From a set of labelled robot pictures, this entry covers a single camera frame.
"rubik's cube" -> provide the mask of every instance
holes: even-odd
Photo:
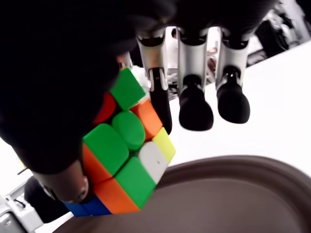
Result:
[[[94,126],[83,138],[84,170],[92,183],[89,203],[65,203],[75,216],[140,210],[175,154],[162,122],[128,68],[104,96]]]

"black rubber fingertip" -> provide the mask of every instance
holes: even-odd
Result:
[[[236,124],[244,124],[250,117],[250,106],[239,85],[223,85],[217,91],[220,116]]]
[[[199,89],[186,89],[179,98],[179,123],[191,131],[210,130],[214,123],[211,107]]]

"brown tray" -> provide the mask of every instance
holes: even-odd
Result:
[[[137,213],[73,217],[54,233],[310,233],[311,179],[259,156],[170,167]]]

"robotic hand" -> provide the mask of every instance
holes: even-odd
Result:
[[[204,98],[208,28],[222,29],[216,89],[220,115],[245,123],[242,93],[248,39],[276,0],[4,1],[0,137],[62,201],[89,193],[81,164],[83,135],[114,83],[116,56],[139,42],[152,105],[169,133],[165,27],[178,27],[179,120],[208,130],[213,113]]]

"white sticker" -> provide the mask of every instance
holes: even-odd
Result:
[[[139,151],[138,158],[155,183],[159,183],[168,161],[154,142],[147,142]]]

